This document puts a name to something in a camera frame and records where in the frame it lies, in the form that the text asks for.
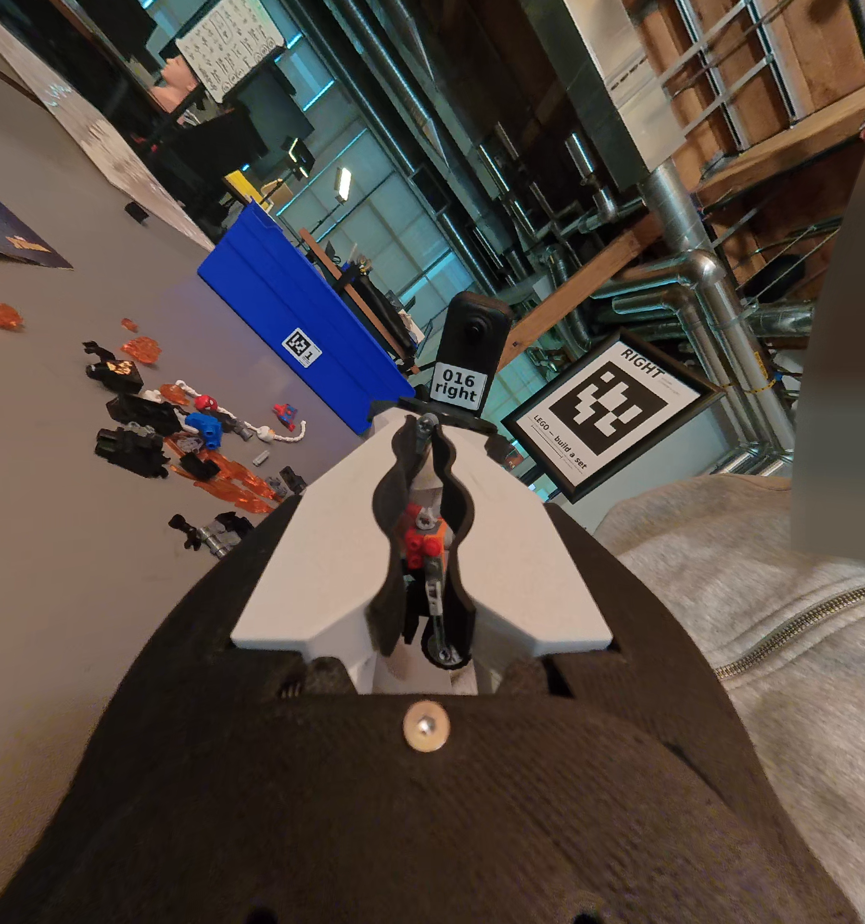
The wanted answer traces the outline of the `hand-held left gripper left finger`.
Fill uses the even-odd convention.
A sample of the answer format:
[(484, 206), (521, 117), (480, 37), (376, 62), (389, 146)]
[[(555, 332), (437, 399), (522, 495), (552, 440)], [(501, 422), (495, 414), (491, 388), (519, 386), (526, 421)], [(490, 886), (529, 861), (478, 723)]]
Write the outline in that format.
[(381, 413), (369, 438), (303, 493), (231, 632), (239, 649), (341, 662), (371, 692), (380, 641), (367, 609), (382, 589), (390, 544), (372, 498), (396, 461), (394, 436), (412, 413)]

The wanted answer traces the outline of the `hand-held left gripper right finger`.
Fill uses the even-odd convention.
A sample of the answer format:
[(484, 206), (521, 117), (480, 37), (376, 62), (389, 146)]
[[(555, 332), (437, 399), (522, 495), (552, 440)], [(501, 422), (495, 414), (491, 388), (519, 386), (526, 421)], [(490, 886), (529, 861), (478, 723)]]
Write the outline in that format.
[(511, 664), (605, 651), (612, 630), (547, 506), (490, 458), (481, 433), (440, 425), (431, 438), (441, 517), (452, 532), (446, 638), (471, 664), (461, 692), (496, 692)]

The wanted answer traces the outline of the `lego motorcycle assembly with wheel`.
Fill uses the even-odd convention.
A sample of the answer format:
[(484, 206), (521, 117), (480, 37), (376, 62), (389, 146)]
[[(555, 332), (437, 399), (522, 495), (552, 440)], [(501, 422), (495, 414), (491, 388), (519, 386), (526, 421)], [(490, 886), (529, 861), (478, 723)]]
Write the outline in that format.
[(476, 608), (461, 581), (458, 548), (470, 532), (474, 506), (453, 472), (458, 450), (432, 412), (417, 419), (417, 450), (423, 462), (432, 464), (439, 499), (410, 501), (402, 519), (402, 638), (412, 643), (425, 617), (420, 650), (432, 666), (453, 673), (471, 661)]

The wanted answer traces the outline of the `pile of loose lego pieces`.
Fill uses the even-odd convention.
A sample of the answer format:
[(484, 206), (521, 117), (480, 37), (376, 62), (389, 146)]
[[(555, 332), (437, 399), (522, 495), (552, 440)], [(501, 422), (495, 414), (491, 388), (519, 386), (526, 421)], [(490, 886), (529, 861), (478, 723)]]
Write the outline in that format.
[(265, 426), (255, 429), (184, 381), (147, 389), (140, 367), (159, 358), (157, 341), (137, 336), (126, 342), (124, 357), (95, 341), (82, 345), (92, 358), (87, 377), (111, 395), (106, 411), (116, 427), (96, 433), (94, 454), (106, 463), (144, 479), (176, 474), (221, 502), (250, 514), (269, 514), (306, 482), (292, 469), (265, 479), (222, 452), (225, 434), (265, 443), (295, 444), (307, 432), (305, 422), (289, 436)]

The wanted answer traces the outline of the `cluttered desk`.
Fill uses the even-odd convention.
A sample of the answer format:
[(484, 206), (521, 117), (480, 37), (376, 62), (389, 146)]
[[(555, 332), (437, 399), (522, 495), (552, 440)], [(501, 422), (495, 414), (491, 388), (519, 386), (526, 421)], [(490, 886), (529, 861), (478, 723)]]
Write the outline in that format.
[(307, 230), (301, 229), (298, 234), (305, 258), (389, 355), (399, 371), (405, 377), (418, 374), (417, 342), (392, 301), (372, 283), (369, 262), (355, 259), (342, 263), (331, 245), (323, 247)]

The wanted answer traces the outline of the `framed marker sign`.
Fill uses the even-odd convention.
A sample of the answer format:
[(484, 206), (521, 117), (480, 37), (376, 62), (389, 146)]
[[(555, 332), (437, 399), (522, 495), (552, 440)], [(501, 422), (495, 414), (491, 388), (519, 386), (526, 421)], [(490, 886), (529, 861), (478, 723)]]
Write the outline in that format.
[(502, 425), (578, 502), (725, 396), (725, 387), (620, 328)]

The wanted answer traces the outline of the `blue plastic bin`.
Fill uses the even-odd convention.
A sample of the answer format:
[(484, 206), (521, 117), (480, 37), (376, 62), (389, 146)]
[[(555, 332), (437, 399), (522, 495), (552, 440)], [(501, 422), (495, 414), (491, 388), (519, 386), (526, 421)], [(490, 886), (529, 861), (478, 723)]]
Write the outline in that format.
[(249, 203), (198, 269), (199, 277), (356, 434), (375, 402), (415, 390), (341, 297)]

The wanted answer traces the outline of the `silver ventilation pipes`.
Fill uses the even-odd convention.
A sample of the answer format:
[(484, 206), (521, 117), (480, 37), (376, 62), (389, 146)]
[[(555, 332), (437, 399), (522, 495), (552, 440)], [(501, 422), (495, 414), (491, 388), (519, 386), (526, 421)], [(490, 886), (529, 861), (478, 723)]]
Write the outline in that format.
[(659, 219), (672, 255), (622, 271), (594, 292), (597, 299), (662, 299), (677, 317), (706, 376), (725, 391), (729, 418), (736, 427), (738, 460), (724, 473), (767, 477), (789, 475), (796, 433), (792, 413), (772, 360), (755, 337), (725, 265), (673, 158), (663, 161), (638, 184), (650, 215)]

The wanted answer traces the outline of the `person's grey sweatshirt torso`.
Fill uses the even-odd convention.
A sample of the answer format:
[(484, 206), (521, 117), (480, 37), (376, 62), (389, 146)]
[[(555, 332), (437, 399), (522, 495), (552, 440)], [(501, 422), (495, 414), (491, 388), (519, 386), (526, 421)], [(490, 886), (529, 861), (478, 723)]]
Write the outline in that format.
[(777, 477), (701, 476), (594, 537), (713, 667), (792, 822), (865, 922), (865, 562), (797, 552)]

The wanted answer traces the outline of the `white chart board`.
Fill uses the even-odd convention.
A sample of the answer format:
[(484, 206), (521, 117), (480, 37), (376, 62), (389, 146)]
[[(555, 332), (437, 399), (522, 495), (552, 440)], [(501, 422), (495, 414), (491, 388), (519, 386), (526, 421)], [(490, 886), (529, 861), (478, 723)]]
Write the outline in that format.
[(260, 1), (219, 1), (175, 38), (181, 57), (217, 103), (286, 46)]

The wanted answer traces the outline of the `white printed sheet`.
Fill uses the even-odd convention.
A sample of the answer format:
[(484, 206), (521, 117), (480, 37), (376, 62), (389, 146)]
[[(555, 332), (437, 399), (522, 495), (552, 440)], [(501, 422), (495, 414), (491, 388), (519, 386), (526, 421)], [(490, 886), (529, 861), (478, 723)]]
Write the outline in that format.
[(0, 57), (113, 188), (205, 252), (214, 249), (209, 237), (160, 185), (110, 121), (1, 23)]

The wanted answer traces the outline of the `open instruction booklet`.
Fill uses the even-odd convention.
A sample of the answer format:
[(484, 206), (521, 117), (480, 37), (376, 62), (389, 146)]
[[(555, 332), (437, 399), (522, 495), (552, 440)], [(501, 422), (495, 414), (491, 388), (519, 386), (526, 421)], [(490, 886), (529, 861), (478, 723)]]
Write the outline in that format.
[(0, 255), (35, 266), (71, 270), (72, 264), (0, 202)]

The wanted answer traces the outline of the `grey black lego frame piece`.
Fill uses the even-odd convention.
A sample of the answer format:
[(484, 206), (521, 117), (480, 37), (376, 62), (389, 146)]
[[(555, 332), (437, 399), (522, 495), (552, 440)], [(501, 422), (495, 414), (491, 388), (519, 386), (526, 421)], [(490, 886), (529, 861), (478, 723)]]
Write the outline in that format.
[(218, 514), (213, 521), (202, 527), (189, 524), (182, 514), (173, 515), (167, 525), (183, 535), (183, 547), (186, 550), (207, 549), (219, 560), (224, 559), (254, 530), (250, 519), (233, 511)]

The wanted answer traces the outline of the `rectangular metal air duct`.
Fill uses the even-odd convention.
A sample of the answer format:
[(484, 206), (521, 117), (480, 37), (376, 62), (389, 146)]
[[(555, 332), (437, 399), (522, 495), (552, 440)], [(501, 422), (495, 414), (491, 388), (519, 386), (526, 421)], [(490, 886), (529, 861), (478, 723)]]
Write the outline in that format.
[(620, 1), (526, 1), (522, 9), (615, 185), (642, 182), (685, 133)]

